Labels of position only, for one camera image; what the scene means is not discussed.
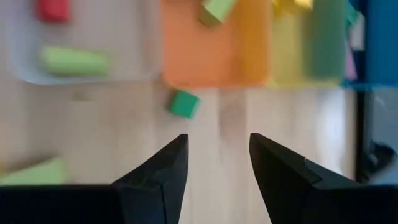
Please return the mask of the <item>yellow translucent plastic bin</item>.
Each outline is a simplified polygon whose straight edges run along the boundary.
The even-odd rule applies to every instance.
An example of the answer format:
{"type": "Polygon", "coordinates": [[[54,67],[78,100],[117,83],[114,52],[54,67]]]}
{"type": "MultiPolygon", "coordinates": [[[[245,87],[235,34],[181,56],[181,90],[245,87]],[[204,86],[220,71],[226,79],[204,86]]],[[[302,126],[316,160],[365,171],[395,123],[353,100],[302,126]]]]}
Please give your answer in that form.
{"type": "Polygon", "coordinates": [[[345,77],[345,0],[314,0],[312,9],[272,3],[271,83],[332,87],[345,77]]]}

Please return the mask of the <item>black aluminium table frame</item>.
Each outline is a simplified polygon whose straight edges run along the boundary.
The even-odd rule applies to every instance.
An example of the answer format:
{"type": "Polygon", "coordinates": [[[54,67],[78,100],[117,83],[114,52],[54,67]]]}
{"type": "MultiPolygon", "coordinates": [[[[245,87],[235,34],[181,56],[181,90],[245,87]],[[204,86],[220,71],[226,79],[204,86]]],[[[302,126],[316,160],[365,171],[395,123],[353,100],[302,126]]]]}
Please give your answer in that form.
{"type": "Polygon", "coordinates": [[[398,90],[356,94],[355,179],[398,185],[398,90]]]}

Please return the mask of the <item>long red cylinder block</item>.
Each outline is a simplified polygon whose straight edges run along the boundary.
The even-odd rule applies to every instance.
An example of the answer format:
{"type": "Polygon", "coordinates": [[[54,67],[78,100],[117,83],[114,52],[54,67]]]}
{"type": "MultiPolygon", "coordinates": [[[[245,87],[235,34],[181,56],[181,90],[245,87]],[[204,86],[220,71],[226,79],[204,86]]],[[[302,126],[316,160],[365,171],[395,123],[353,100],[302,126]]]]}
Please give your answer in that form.
{"type": "Polygon", "coordinates": [[[42,22],[64,23],[70,20],[70,0],[36,0],[37,18],[42,22]]]}

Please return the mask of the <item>light green cylinder block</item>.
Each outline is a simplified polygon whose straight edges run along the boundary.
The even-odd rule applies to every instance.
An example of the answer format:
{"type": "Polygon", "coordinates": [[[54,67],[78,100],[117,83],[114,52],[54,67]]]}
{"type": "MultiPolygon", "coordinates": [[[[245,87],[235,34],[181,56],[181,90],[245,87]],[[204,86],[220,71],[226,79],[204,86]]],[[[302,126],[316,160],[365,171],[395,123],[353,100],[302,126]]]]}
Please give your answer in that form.
{"type": "Polygon", "coordinates": [[[38,51],[41,66],[60,77],[106,76],[110,67],[106,54],[57,46],[38,51]]]}

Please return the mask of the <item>green cube block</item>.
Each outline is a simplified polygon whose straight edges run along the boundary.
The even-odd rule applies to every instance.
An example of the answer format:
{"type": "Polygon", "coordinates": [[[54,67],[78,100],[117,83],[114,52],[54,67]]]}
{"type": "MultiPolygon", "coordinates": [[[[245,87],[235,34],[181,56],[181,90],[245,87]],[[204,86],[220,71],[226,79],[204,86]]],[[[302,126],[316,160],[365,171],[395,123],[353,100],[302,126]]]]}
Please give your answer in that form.
{"type": "Polygon", "coordinates": [[[176,90],[169,104],[169,111],[177,116],[193,119],[201,99],[187,91],[176,90]]]}

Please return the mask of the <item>orange translucent plastic bin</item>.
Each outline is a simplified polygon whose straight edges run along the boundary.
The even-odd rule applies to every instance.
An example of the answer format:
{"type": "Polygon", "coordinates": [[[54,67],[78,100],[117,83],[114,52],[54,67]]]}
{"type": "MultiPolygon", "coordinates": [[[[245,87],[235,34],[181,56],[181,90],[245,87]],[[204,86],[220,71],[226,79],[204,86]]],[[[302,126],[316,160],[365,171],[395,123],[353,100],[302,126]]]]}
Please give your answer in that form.
{"type": "Polygon", "coordinates": [[[202,0],[159,0],[162,76],[178,89],[265,85],[271,73],[271,0],[237,0],[222,24],[199,20],[202,0]]]}

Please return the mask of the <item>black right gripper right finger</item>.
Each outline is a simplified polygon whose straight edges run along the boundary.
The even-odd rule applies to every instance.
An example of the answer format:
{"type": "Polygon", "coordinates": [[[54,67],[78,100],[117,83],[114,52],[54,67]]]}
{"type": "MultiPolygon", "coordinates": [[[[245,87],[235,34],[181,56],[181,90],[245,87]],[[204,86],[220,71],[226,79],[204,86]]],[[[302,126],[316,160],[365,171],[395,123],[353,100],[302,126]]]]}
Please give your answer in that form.
{"type": "Polygon", "coordinates": [[[272,224],[398,224],[398,185],[364,185],[252,133],[249,153],[272,224]]]}

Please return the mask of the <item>clear plastic bin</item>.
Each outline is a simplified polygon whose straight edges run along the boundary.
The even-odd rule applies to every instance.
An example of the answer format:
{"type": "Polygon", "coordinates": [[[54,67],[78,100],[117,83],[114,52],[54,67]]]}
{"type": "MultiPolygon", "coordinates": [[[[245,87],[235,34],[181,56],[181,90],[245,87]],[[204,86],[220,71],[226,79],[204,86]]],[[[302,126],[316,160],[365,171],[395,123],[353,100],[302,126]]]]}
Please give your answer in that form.
{"type": "Polygon", "coordinates": [[[0,39],[11,74],[37,85],[148,80],[160,74],[160,0],[69,0],[70,20],[40,22],[36,0],[0,0],[0,39]],[[56,77],[45,71],[43,46],[103,52],[110,71],[102,77],[56,77]]]}

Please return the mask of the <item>teal plastic bin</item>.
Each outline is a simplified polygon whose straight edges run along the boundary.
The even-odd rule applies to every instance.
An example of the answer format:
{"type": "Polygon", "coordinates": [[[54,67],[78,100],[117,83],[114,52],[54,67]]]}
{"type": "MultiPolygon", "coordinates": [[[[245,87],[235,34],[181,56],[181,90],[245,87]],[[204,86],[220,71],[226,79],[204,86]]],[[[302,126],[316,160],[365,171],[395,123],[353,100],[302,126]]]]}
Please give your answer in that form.
{"type": "Polygon", "coordinates": [[[343,87],[398,88],[398,0],[350,0],[365,17],[365,51],[353,51],[357,79],[343,87]]]}

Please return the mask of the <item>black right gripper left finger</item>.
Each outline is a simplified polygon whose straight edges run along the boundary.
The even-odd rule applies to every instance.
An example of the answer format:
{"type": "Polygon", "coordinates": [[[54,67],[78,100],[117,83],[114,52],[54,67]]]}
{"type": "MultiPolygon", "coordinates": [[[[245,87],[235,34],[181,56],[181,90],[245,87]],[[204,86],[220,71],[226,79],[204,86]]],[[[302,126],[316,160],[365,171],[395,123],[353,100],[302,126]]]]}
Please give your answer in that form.
{"type": "Polygon", "coordinates": [[[178,224],[187,174],[181,134],[111,184],[0,187],[0,224],[178,224]]]}

